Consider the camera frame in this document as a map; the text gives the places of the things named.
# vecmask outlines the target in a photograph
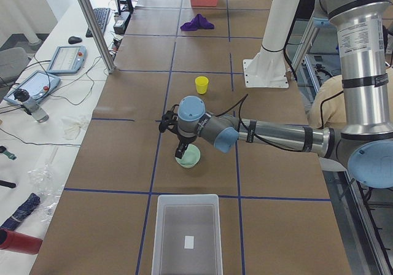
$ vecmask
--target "person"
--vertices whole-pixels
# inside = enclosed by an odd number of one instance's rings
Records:
[[[387,83],[387,93],[389,97],[389,111],[391,120],[393,120],[393,68],[386,70],[389,78]],[[321,128],[321,103],[323,100],[339,94],[343,91],[341,83],[342,76],[335,76],[327,80],[319,89],[311,109],[307,113],[308,124],[312,128]],[[346,125],[346,113],[344,104],[344,94],[340,94],[331,100],[326,101],[322,106],[322,117],[324,120],[323,127],[344,128]]]

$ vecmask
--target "yellow cup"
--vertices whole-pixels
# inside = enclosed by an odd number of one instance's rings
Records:
[[[197,77],[195,79],[196,91],[198,94],[205,94],[208,90],[209,79],[207,77]]]

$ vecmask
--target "white pole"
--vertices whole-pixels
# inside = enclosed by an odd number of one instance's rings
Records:
[[[25,16],[18,8],[14,0],[0,0],[0,4],[2,8],[7,8],[7,11],[10,13],[10,16],[13,18],[14,22],[18,25],[20,31],[25,35],[30,45],[39,45],[41,44],[41,40],[37,37],[33,28],[26,20]]]
[[[273,0],[262,46],[253,60],[243,60],[248,88],[288,88],[282,50],[299,0]]]

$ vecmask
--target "chair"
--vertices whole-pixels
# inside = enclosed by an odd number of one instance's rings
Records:
[[[14,83],[28,63],[29,57],[23,48],[0,51],[0,85]]]

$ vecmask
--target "keyboard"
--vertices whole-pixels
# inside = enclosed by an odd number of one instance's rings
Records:
[[[111,9],[110,8],[94,8],[94,15],[96,16],[99,28],[101,29],[101,32],[105,32],[106,24],[108,22],[108,18],[111,14]],[[87,29],[86,32],[86,37],[92,37],[93,34],[91,33],[90,29]]]

